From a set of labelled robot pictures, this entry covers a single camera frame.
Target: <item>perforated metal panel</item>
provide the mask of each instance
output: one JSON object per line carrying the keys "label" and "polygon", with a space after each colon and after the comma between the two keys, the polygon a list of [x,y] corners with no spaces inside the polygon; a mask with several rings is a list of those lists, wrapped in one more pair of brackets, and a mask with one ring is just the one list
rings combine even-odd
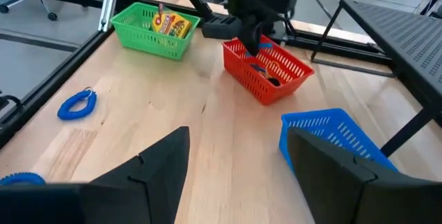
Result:
{"label": "perforated metal panel", "polygon": [[368,3],[342,0],[340,4],[366,25],[369,30],[359,23],[392,59],[404,60],[442,94],[442,20]]}

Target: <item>blue basket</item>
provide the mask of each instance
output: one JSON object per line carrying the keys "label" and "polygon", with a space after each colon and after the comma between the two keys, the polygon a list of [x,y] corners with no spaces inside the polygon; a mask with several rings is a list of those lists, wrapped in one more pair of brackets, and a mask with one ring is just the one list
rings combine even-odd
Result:
{"label": "blue basket", "polygon": [[288,113],[281,118],[282,130],[279,148],[292,171],[294,171],[294,168],[291,165],[289,152],[287,151],[287,130],[289,127],[299,127],[309,131],[334,145],[353,151],[356,155],[397,171],[396,167],[383,155],[381,150],[342,109]]}

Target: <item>blue coil keyring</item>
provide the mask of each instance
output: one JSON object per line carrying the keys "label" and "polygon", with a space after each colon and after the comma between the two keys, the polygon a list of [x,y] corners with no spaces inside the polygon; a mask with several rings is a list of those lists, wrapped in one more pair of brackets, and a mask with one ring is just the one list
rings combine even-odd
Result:
{"label": "blue coil keyring", "polygon": [[[88,104],[81,110],[71,111],[78,102],[88,100]],[[67,99],[58,110],[57,116],[62,120],[76,120],[84,118],[93,112],[97,103],[97,94],[91,87],[86,87],[83,91]]]}
{"label": "blue coil keyring", "polygon": [[0,179],[0,185],[16,184],[45,185],[46,182],[41,176],[30,172],[15,173]]}

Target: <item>yellow crayon box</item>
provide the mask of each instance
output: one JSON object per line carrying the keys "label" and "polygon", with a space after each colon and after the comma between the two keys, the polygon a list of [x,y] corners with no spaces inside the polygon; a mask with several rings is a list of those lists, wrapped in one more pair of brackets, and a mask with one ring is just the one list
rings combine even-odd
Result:
{"label": "yellow crayon box", "polygon": [[156,13],[152,19],[153,31],[172,37],[185,38],[191,26],[190,21],[171,11]]}

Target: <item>floor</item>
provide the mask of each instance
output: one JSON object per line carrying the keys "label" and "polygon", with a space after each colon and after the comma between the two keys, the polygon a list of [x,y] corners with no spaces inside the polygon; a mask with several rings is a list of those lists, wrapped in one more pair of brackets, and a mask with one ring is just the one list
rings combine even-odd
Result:
{"label": "floor", "polygon": [[[25,0],[11,7],[8,14],[0,14],[0,34],[20,36],[30,40],[78,47],[98,27],[100,9],[55,0],[44,0],[58,21],[47,19],[40,0]],[[415,11],[422,0],[357,0],[408,12]],[[339,0],[298,0],[294,19],[327,25]],[[337,19],[335,28],[363,33],[345,12]],[[42,48],[15,41],[0,40],[0,90],[5,94],[24,97],[43,78],[69,56],[70,53]]]}

